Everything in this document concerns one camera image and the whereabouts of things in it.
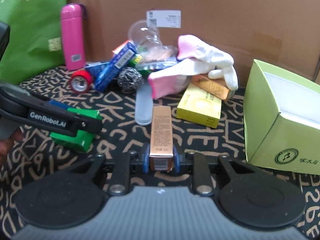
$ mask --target white label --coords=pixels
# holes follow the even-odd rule
[[[71,61],[72,62],[77,62],[81,60],[81,54],[75,54],[71,56]]]
[[[165,189],[163,189],[163,188],[162,189],[158,189],[157,193],[160,194],[160,195],[164,194],[165,193]]]
[[[153,10],[147,11],[147,20],[157,27],[181,28],[181,11],[179,10]]]
[[[31,112],[29,117],[36,119],[36,120],[40,120],[42,122],[47,122],[49,124],[53,124],[56,126],[66,127],[66,122],[63,122],[60,120],[54,120],[51,117],[46,117],[45,115],[36,114],[35,112]]]
[[[115,64],[115,67],[117,67],[118,69],[122,68],[133,55],[134,55],[134,52],[131,49],[129,49],[117,61],[117,63]]]

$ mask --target barcode label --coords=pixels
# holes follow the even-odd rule
[[[71,61],[76,62],[81,60],[81,54],[76,54],[71,56]]]
[[[122,68],[128,61],[129,59],[134,55],[134,52],[129,49],[127,52],[125,52],[121,58],[117,61],[117,63],[115,64],[115,67],[120,69]]]
[[[181,11],[179,10],[152,10],[147,11],[149,24],[159,28],[181,28]]]
[[[149,19],[150,22],[152,22],[154,25],[157,25],[157,19]]]
[[[161,159],[154,158],[154,166],[156,171],[167,171],[168,160],[161,160]]]

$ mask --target qr code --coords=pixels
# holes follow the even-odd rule
[[[71,56],[71,61],[76,62],[81,60],[81,54],[76,54]]]
[[[157,25],[157,19],[149,19],[150,22],[152,22],[154,25]]]
[[[49,43],[49,51],[50,52],[62,49],[62,47],[61,47],[61,38],[60,37],[48,40],[48,43]]]

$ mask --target pink thermos bottle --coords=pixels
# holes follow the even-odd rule
[[[61,36],[66,67],[76,70],[85,66],[82,4],[68,4],[61,10]]]

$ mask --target screw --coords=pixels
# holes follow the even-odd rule
[[[138,156],[137,151],[129,151],[130,158],[133,160]]]
[[[109,190],[112,193],[119,194],[119,193],[122,193],[122,192],[125,191],[125,187],[123,185],[120,185],[120,184],[114,184],[109,188]]]
[[[188,159],[188,160],[193,160],[193,156],[195,155],[195,153],[194,152],[191,152],[191,153],[186,153],[186,159]]]
[[[207,185],[201,185],[197,187],[197,192],[200,194],[209,194],[212,192],[212,187]]]

